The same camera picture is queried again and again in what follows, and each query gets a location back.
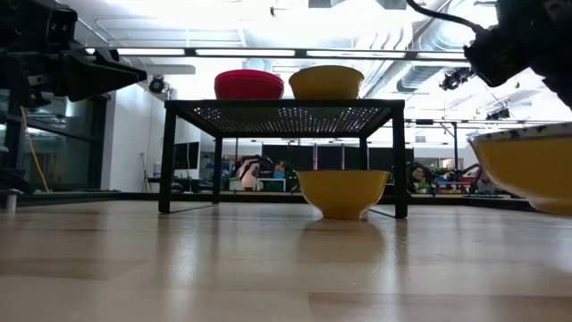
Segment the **perforated table top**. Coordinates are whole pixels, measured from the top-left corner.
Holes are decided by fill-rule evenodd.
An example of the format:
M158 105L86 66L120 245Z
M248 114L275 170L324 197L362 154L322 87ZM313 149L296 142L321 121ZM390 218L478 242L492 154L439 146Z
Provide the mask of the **perforated table top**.
M367 137L403 100L167 101L165 108L214 137Z

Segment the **black table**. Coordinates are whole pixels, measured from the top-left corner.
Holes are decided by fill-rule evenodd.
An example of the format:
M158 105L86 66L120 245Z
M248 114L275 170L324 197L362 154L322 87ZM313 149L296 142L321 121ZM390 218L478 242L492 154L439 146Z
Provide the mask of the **black table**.
M367 138L393 122L395 218L408 215L404 100L168 100L159 211L171 211L177 117L214 137L213 204L221 201L224 138L359 138L360 168L369 168Z

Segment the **bowl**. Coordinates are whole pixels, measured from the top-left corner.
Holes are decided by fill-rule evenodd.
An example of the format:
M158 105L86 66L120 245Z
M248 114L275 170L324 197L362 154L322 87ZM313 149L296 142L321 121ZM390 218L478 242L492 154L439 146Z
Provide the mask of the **bowl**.
M284 82L269 72L229 71L216 76L214 93L217 99L280 99Z
M296 99L356 99L364 75L345 66L316 66L294 73L289 80Z
M389 177L385 171L298 172L304 198L329 219L359 219L377 204Z
M484 134L469 142L502 189L542 212L572 215L572 123Z

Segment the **wooden floor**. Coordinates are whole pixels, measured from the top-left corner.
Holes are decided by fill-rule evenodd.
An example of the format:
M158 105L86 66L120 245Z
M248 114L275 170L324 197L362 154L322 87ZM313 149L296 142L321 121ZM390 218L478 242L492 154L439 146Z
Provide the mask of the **wooden floor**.
M177 207L200 206L176 204ZM155 202L0 215L0 321L572 321L572 217Z

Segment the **red bowl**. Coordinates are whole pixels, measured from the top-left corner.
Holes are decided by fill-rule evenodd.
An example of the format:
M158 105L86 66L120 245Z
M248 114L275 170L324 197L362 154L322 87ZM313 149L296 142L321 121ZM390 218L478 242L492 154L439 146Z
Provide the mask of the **red bowl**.
M284 82L269 72L223 72L214 80L214 93L217 99L280 99Z

